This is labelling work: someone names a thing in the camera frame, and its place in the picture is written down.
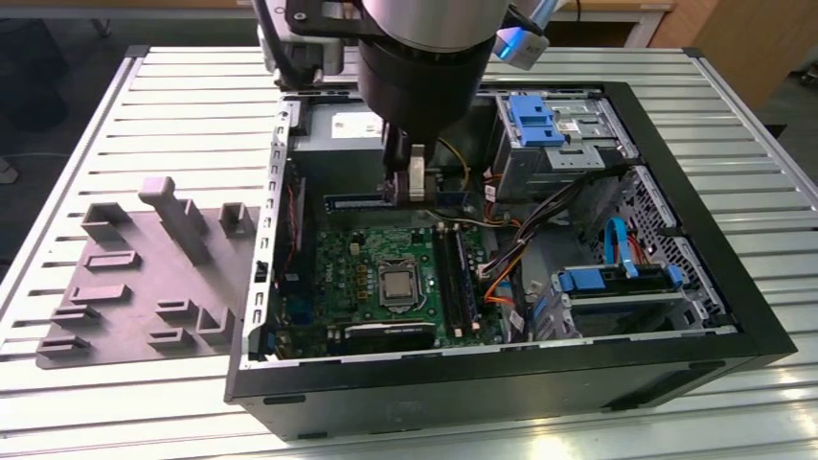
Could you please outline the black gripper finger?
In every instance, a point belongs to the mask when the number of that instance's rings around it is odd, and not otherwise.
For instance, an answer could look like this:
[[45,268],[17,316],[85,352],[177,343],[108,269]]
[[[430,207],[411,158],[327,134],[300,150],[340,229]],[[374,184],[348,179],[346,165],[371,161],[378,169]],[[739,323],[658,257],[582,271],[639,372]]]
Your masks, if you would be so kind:
[[407,201],[410,138],[406,133],[388,122],[383,123],[383,155],[384,196],[395,205]]
[[411,205],[435,207],[438,204],[438,174],[428,168],[434,154],[435,145],[432,143],[410,146],[408,202]]

